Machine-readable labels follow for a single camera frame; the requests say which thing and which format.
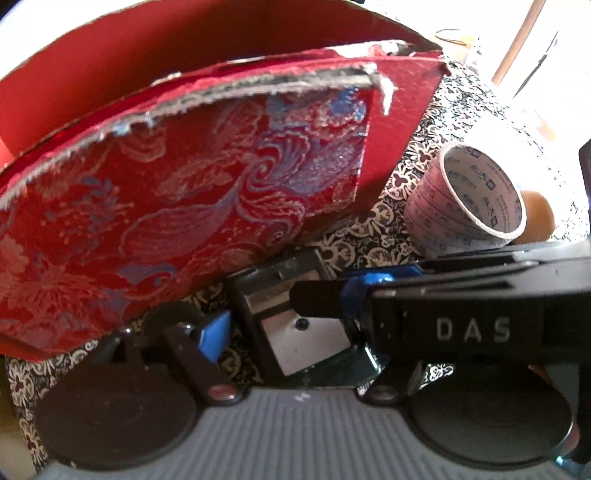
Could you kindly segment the red open box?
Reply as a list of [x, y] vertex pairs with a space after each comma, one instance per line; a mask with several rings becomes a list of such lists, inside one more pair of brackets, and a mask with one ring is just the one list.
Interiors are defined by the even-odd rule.
[[1, 23], [1, 178], [61, 127], [169, 74], [359, 57], [394, 88], [400, 153], [439, 86], [441, 49], [353, 1], [22, 1]]

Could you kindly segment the black metal sharpener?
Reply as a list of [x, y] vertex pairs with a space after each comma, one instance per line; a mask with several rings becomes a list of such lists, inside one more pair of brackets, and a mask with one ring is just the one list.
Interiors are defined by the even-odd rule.
[[232, 320], [266, 386], [358, 388], [381, 372], [383, 362], [363, 346], [358, 328], [338, 318], [304, 316], [290, 306], [295, 283], [332, 278], [315, 249], [226, 278]]

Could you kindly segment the yellow tissue pack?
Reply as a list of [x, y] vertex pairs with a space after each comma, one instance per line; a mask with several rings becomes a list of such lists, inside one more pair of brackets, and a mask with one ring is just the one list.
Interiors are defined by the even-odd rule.
[[470, 63], [480, 55], [480, 38], [464, 29], [442, 28], [435, 32], [435, 38], [451, 60]]

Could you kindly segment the white packing tape roll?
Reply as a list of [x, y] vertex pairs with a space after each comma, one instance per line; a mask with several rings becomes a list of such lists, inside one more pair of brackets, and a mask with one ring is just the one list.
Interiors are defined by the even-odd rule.
[[444, 146], [405, 203], [404, 222], [426, 258], [502, 248], [525, 232], [523, 197], [483, 151]]

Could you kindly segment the red brocade box lid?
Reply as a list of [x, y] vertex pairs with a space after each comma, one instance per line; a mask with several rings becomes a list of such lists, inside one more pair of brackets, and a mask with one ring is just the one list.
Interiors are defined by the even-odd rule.
[[1, 174], [1, 351], [42, 360], [370, 205], [374, 63], [159, 85]]

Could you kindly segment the wooden door frame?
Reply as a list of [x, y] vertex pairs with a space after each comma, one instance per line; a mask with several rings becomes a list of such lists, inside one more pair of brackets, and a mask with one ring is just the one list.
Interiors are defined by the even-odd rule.
[[541, 12], [544, 9], [546, 0], [534, 0], [528, 10], [528, 13], [520, 26], [514, 40], [502, 59], [499, 67], [492, 77], [492, 83], [500, 85], [513, 66], [523, 46], [525, 45], [531, 31], [533, 30]]

